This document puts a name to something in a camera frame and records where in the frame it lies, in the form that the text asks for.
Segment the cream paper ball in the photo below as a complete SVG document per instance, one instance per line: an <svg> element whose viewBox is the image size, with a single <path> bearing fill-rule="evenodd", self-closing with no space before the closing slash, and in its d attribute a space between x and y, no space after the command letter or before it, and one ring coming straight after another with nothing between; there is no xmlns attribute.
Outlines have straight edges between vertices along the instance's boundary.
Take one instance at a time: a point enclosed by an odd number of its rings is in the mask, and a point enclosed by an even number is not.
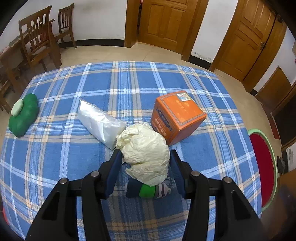
<svg viewBox="0 0 296 241"><path fill-rule="evenodd" d="M115 147L130 165L126 173L149 186L165 181L169 172L170 149L165 138L147 123L128 126L117 137Z"/></svg>

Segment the red basin with green rim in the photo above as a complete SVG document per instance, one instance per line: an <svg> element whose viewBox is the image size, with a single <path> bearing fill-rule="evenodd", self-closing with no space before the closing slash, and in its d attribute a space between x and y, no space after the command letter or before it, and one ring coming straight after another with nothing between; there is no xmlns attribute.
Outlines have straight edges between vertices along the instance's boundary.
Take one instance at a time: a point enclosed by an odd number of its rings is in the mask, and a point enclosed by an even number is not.
<svg viewBox="0 0 296 241"><path fill-rule="evenodd" d="M267 136L259 129L247 131L257 161L261 183L261 210L272 203L278 186L278 168L273 148Z"/></svg>

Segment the blue plaid tablecloth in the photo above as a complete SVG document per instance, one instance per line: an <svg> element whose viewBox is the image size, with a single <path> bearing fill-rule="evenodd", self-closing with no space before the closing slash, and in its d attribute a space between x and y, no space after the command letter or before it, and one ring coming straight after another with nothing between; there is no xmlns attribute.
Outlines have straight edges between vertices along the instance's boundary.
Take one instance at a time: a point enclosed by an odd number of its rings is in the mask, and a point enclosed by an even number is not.
<svg viewBox="0 0 296 241"><path fill-rule="evenodd" d="M190 201L170 169L158 197L148 176L152 161L168 166L169 150L208 178L228 176L255 213L262 212L255 153L241 115L219 78L191 67L135 61L87 63L32 78L39 113L23 137L6 131L1 148L1 198L8 226L25 238L61 178L76 180L108 161L79 113L88 102L125 122L114 136L123 153L114 191L102 201L112 240L180 240Z"/></svg>

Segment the blue green striped sock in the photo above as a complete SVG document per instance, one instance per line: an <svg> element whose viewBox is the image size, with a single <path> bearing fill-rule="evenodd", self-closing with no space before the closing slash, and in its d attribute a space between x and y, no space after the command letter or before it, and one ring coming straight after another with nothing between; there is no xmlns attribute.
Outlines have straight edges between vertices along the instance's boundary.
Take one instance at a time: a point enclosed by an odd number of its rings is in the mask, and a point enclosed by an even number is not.
<svg viewBox="0 0 296 241"><path fill-rule="evenodd" d="M170 187L165 183L156 186L149 186L142 182L129 178L125 185L125 195L127 198L146 198L146 199L160 199L164 198L171 193Z"/></svg>

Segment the clear plastic bag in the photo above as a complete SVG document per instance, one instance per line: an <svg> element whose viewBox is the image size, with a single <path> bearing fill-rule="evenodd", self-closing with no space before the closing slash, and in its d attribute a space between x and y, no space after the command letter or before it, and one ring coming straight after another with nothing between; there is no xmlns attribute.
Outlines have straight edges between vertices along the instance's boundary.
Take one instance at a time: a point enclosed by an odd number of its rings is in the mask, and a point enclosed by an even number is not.
<svg viewBox="0 0 296 241"><path fill-rule="evenodd" d="M115 149L116 137L126 128L126 121L110 116L83 99L79 102L78 118L95 138L111 150Z"/></svg>

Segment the green cloud-shaped toy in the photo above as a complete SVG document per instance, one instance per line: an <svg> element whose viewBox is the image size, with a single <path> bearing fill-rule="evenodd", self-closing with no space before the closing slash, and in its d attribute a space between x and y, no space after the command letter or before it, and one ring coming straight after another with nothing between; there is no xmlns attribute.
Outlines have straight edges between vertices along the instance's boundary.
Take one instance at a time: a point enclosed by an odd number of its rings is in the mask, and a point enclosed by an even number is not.
<svg viewBox="0 0 296 241"><path fill-rule="evenodd" d="M19 99L11 109L9 130L16 136L22 137L37 119L39 113L38 99L35 94L27 94Z"/></svg>

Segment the dark entrance door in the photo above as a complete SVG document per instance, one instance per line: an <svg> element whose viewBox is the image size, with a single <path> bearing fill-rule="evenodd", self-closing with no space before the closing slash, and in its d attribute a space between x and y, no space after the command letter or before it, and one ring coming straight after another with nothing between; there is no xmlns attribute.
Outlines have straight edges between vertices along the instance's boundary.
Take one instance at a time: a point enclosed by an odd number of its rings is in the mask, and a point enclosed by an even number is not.
<svg viewBox="0 0 296 241"><path fill-rule="evenodd" d="M271 115L276 124L282 149L295 143L295 82Z"/></svg>

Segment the orange cardboard box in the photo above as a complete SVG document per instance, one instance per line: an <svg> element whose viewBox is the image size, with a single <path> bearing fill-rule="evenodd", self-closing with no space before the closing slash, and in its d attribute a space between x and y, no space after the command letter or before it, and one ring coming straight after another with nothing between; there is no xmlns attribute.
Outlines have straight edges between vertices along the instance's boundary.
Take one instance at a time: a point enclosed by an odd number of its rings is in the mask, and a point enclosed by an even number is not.
<svg viewBox="0 0 296 241"><path fill-rule="evenodd" d="M187 92L177 91L157 97L151 125L172 146L189 137L206 117Z"/></svg>

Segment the wooden low cabinet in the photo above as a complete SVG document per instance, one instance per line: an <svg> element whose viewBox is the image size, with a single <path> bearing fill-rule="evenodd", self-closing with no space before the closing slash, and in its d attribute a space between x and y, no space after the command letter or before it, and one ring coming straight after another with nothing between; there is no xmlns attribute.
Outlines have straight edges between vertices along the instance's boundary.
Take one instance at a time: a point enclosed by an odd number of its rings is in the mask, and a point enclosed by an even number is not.
<svg viewBox="0 0 296 241"><path fill-rule="evenodd" d="M278 66L269 80L259 90L255 98L264 106L275 109L291 91L292 85Z"/></svg>

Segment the wooden chair at table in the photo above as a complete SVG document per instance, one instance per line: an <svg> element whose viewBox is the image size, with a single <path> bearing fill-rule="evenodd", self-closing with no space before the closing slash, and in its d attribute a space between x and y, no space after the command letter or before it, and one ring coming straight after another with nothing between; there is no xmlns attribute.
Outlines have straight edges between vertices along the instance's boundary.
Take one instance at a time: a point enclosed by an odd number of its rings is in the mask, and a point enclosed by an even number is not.
<svg viewBox="0 0 296 241"><path fill-rule="evenodd" d="M46 70L44 58L47 56L51 58L57 69L62 65L60 51L51 30L51 8L51 6L48 6L18 22L25 55L20 66L26 69L34 69L35 66L41 64Z"/></svg>

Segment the right wooden door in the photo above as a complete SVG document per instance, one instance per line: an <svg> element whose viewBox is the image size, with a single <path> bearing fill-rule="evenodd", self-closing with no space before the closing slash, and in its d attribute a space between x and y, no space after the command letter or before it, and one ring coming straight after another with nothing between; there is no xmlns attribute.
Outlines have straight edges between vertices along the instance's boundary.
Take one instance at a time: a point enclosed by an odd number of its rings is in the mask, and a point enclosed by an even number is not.
<svg viewBox="0 0 296 241"><path fill-rule="evenodd" d="M286 30L268 1L238 1L210 70L234 77L252 92L276 57Z"/></svg>

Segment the wooden door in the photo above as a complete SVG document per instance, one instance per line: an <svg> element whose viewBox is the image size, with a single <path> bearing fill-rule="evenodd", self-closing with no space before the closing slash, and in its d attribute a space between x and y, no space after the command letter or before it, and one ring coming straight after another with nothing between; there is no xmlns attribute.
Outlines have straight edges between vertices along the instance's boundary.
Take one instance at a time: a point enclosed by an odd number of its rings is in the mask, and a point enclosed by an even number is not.
<svg viewBox="0 0 296 241"><path fill-rule="evenodd" d="M207 0L127 1L124 46L130 48L138 41L188 61L207 6Z"/></svg>
<svg viewBox="0 0 296 241"><path fill-rule="evenodd" d="M268 1L238 1L210 70L234 77L252 92L276 57L286 30Z"/></svg>

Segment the left wooden door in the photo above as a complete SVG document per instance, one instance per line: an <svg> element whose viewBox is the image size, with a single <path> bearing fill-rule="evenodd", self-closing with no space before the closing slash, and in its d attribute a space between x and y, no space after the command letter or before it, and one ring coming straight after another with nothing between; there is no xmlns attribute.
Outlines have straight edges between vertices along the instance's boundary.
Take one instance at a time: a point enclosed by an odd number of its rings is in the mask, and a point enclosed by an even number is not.
<svg viewBox="0 0 296 241"><path fill-rule="evenodd" d="M207 6L207 0L127 1L124 46L130 48L138 41L188 61Z"/></svg>

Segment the wooden chair near wall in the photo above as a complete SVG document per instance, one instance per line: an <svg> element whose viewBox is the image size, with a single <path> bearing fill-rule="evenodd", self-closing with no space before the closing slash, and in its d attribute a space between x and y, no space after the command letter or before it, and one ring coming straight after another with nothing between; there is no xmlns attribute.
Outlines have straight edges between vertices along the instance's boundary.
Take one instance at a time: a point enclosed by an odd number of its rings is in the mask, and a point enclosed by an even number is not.
<svg viewBox="0 0 296 241"><path fill-rule="evenodd" d="M76 42L74 40L73 35L73 27L72 27L72 14L75 4L59 9L58 11L58 29L59 34L55 36L55 40L61 40L61 43L64 44L64 37L67 35L70 36L73 47L77 48Z"/></svg>

